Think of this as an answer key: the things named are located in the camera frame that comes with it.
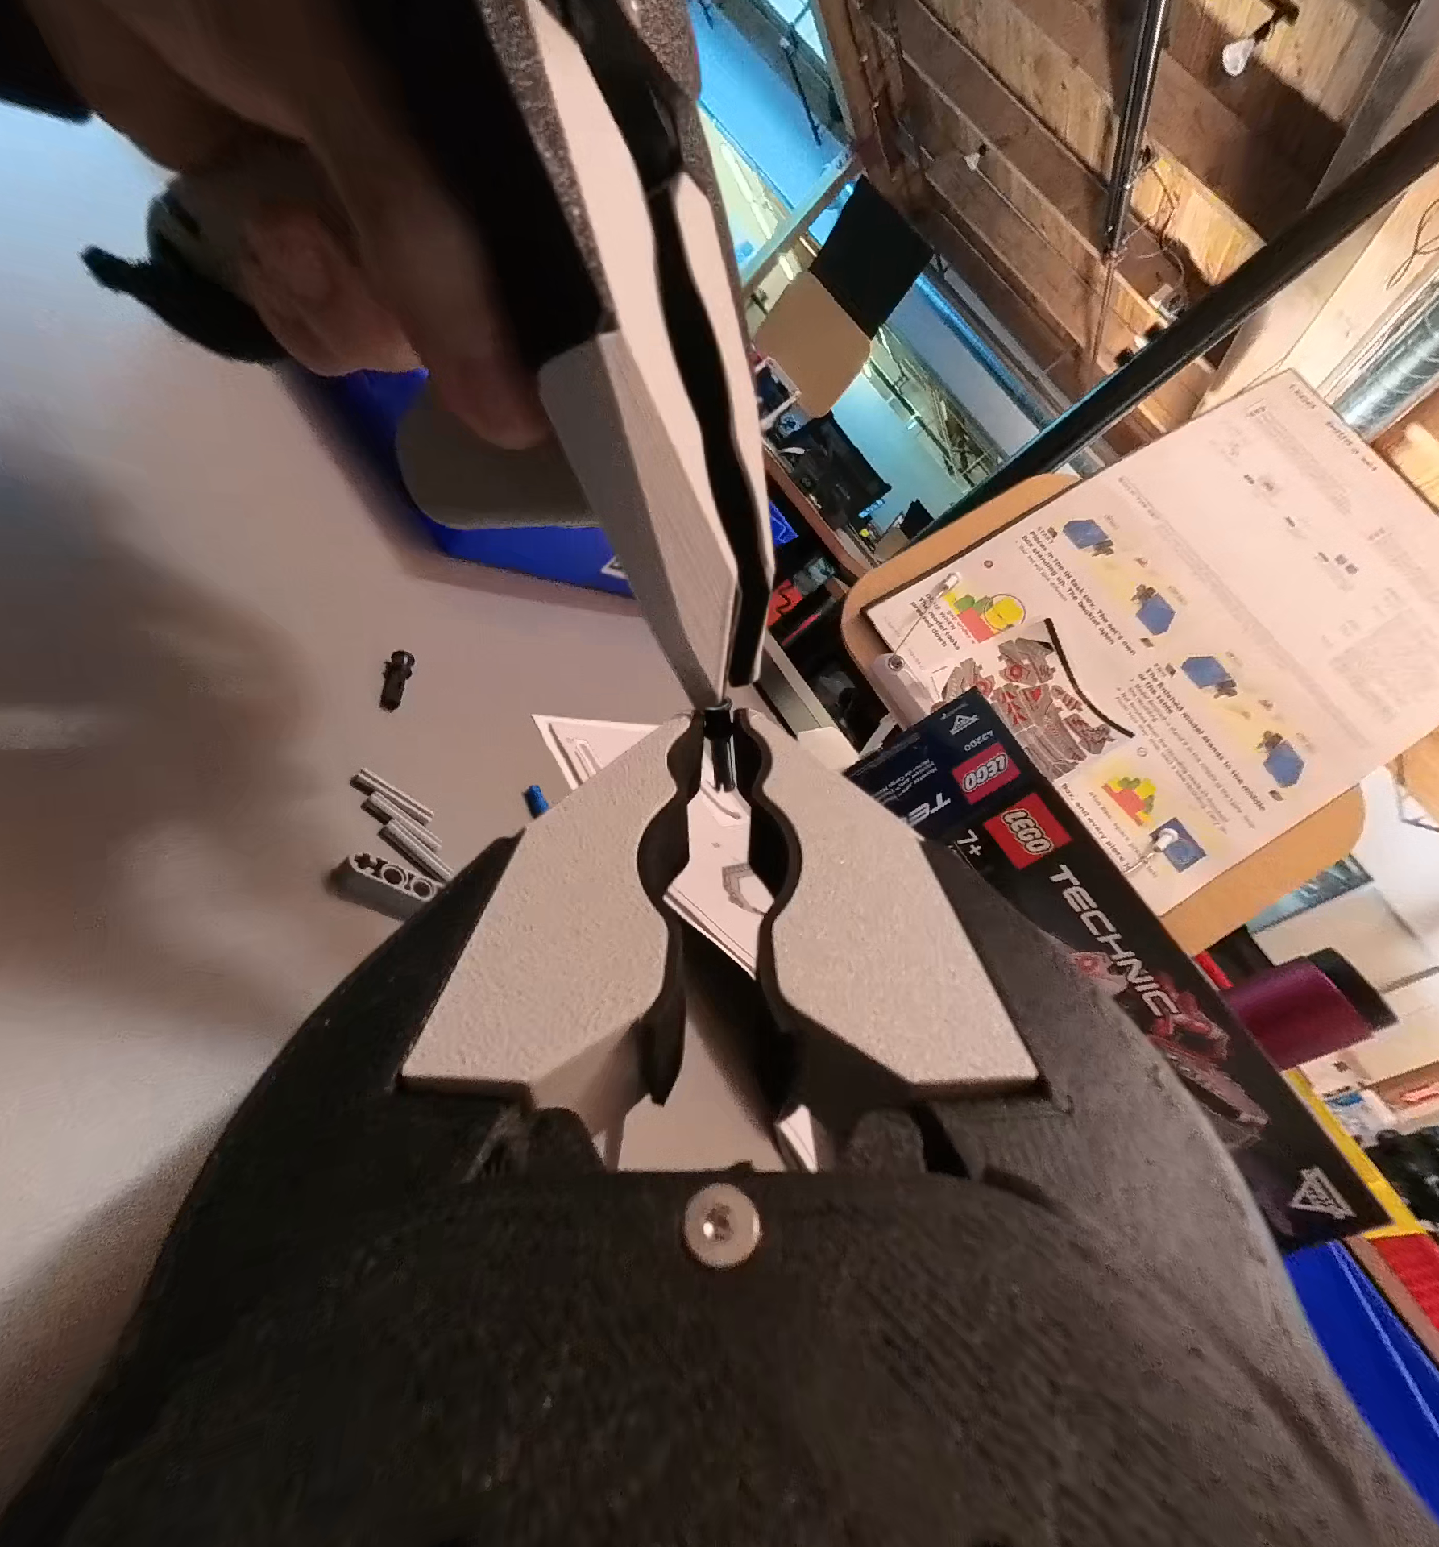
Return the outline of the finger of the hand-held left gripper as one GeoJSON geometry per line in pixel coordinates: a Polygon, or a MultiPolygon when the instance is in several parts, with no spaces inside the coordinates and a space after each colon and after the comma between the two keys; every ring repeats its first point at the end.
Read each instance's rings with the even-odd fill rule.
{"type": "Polygon", "coordinates": [[[570,27],[527,15],[611,322],[548,360],[543,406],[691,705],[727,695],[741,582],[656,280],[656,230],[623,133],[570,27]]]}
{"type": "Polygon", "coordinates": [[[702,488],[736,572],[724,679],[745,687],[765,657],[773,537],[733,264],[697,180],[669,181],[669,338],[704,447],[702,488]]]}

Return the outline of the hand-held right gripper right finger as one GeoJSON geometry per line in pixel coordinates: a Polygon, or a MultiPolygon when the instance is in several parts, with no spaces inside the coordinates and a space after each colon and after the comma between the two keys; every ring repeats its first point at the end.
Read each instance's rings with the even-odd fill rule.
{"type": "Polygon", "coordinates": [[[830,1142],[880,1111],[1043,1094],[936,853],[786,729],[745,712],[747,866],[769,894],[745,1011],[745,1162],[807,1110],[830,1142]]]}

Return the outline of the blue bin with square tag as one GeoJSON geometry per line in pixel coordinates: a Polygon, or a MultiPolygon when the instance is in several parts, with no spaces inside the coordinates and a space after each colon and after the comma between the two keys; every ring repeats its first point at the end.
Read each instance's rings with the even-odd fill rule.
{"type": "Polygon", "coordinates": [[[433,409],[424,368],[303,377],[303,391],[376,486],[444,555],[633,596],[557,444],[509,452],[480,442],[433,409]]]}

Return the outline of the grey perforated frame beam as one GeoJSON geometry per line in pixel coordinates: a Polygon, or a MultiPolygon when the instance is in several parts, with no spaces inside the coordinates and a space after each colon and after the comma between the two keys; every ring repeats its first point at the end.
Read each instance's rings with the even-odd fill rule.
{"type": "Polygon", "coordinates": [[[440,881],[374,853],[347,856],[327,882],[335,894],[395,920],[414,919],[441,893],[440,881]]]}

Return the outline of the grey desk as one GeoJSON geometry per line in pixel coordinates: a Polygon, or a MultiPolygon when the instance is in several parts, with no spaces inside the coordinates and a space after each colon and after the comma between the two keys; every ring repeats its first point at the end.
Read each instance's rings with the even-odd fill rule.
{"type": "Polygon", "coordinates": [[[327,888],[376,846],[350,775],[469,859],[563,791],[536,712],[687,705],[630,602],[440,553],[299,377],[96,287],[162,180],[0,104],[0,1511],[228,1117],[391,929],[327,888]]]}

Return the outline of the person's left hand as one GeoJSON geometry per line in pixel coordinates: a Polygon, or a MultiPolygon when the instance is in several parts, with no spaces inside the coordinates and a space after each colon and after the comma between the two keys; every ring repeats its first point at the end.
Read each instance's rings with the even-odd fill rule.
{"type": "Polygon", "coordinates": [[[243,298],[313,374],[426,368],[469,433],[549,435],[483,246],[344,1],[29,1],[69,81],[152,162],[242,190],[243,298]]]}

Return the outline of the light grey axle rod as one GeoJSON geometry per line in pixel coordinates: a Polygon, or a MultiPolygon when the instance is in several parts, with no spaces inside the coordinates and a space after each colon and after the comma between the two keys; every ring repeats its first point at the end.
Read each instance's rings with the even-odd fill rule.
{"type": "Polygon", "coordinates": [[[395,847],[419,873],[447,882],[456,872],[440,857],[440,850],[421,838],[421,831],[405,822],[382,822],[379,836],[395,847]]]}
{"type": "Polygon", "coordinates": [[[409,796],[405,790],[400,790],[395,783],[383,780],[369,769],[361,769],[350,775],[350,784],[361,790],[363,794],[383,801],[388,808],[400,813],[407,822],[417,822],[421,826],[430,826],[434,821],[434,811],[414,796],[409,796]]]}
{"type": "Polygon", "coordinates": [[[382,825],[407,833],[409,842],[419,843],[428,853],[441,853],[440,836],[426,822],[421,822],[417,813],[407,811],[397,801],[391,801],[379,790],[365,791],[363,808],[382,825]]]}

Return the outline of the tan and black board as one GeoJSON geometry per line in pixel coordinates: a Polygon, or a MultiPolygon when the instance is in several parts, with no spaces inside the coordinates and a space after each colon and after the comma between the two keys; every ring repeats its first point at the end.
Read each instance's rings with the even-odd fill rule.
{"type": "Polygon", "coordinates": [[[809,419],[827,416],[863,374],[877,336],[932,256],[904,213],[859,177],[827,241],[786,284],[752,341],[809,419]]]}

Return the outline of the white stand clip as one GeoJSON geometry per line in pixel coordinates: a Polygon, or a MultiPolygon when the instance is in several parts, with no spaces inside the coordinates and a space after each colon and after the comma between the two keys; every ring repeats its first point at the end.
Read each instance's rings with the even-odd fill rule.
{"type": "Polygon", "coordinates": [[[873,657],[865,671],[886,712],[904,729],[921,724],[939,705],[936,691],[898,651],[873,657]]]}

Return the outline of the grey red sticker sheet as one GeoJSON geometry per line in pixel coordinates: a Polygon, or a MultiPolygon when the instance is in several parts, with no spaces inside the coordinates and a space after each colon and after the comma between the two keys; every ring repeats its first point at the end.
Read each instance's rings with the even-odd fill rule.
{"type": "Polygon", "coordinates": [[[1078,684],[1051,616],[965,648],[932,667],[932,687],[939,704],[982,694],[1051,783],[1136,742],[1136,732],[1104,715],[1078,684]]]}

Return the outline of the maroon water bottle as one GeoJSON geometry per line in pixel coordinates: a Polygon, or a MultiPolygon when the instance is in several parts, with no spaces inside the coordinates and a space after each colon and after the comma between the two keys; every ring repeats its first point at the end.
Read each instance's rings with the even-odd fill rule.
{"type": "Polygon", "coordinates": [[[1389,998],[1335,948],[1275,963],[1225,988],[1221,998],[1282,1072],[1400,1023],[1389,998]]]}

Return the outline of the black metal pole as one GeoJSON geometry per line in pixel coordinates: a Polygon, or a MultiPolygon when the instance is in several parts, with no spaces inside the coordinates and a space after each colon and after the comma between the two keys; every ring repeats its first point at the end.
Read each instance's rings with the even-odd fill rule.
{"type": "Polygon", "coordinates": [[[1026,442],[996,473],[941,512],[922,540],[965,514],[975,514],[1029,476],[1050,473],[1092,449],[1186,365],[1239,332],[1289,283],[1306,276],[1436,166],[1439,101],[1313,204],[1274,243],[1262,246],[1227,280],[1192,304],[1170,327],[1164,327],[1126,365],[1026,442]]]}

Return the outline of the printed instruction sheet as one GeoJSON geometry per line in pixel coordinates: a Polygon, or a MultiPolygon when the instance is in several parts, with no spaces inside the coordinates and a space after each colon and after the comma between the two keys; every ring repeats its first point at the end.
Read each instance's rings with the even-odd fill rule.
{"type": "Polygon", "coordinates": [[[1439,729],[1439,516],[1295,371],[866,616],[929,687],[1054,620],[1136,742],[1050,783],[1158,915],[1439,729]]]}

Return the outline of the hanging light bulb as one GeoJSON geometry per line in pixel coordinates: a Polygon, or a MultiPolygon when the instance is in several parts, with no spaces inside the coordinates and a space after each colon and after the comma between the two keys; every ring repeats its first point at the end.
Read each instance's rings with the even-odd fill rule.
{"type": "Polygon", "coordinates": [[[1266,18],[1255,26],[1250,33],[1227,42],[1219,53],[1221,75],[1239,80],[1258,55],[1258,48],[1282,26],[1293,26],[1296,7],[1293,1],[1264,1],[1269,7],[1266,18]]]}

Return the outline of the blue plastic bin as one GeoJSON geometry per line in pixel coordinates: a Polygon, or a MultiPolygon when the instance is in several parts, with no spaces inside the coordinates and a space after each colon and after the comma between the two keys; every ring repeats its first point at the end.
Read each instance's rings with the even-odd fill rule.
{"type": "Polygon", "coordinates": [[[1439,1518],[1439,1364],[1342,1242],[1295,1250],[1286,1272],[1350,1399],[1439,1518]]]}

